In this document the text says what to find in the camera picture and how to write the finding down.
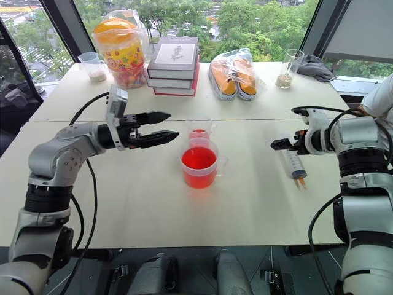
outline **robotic arm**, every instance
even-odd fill
[[[138,128],[164,121],[170,114],[148,112],[125,115],[127,92],[112,86],[107,124],[68,126],[33,149],[25,207],[19,212],[9,251],[9,263],[0,265],[0,294],[42,294],[48,277],[65,266],[72,252],[73,230],[66,227],[72,186],[89,157],[116,147],[148,148],[165,144],[179,133],[160,131],[142,136]]]
[[[371,117],[343,119],[329,130],[320,109],[295,108],[308,130],[272,142],[298,154],[335,152],[341,198],[333,204],[337,236],[348,244],[335,294],[393,294],[393,176],[387,169],[381,133]]]

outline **orange lid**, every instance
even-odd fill
[[[96,40],[103,44],[120,44],[132,38],[132,22],[122,18],[108,18],[99,23],[93,31]]]

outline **red book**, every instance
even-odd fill
[[[196,64],[194,79],[190,89],[184,88],[165,88],[165,87],[153,87],[155,95],[171,95],[171,96],[195,96],[197,94],[198,76],[199,76],[199,57],[198,63]]]

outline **pair of shoes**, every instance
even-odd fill
[[[209,79],[220,100],[233,100],[237,95],[253,100],[257,88],[248,50],[235,50],[219,55],[210,63]]]

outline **glass cup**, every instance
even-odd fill
[[[282,61],[280,75],[276,85],[280,88],[289,88],[305,54],[297,49],[288,49]]]
[[[189,138],[207,138],[213,129],[212,121],[208,118],[193,119],[187,122]]]

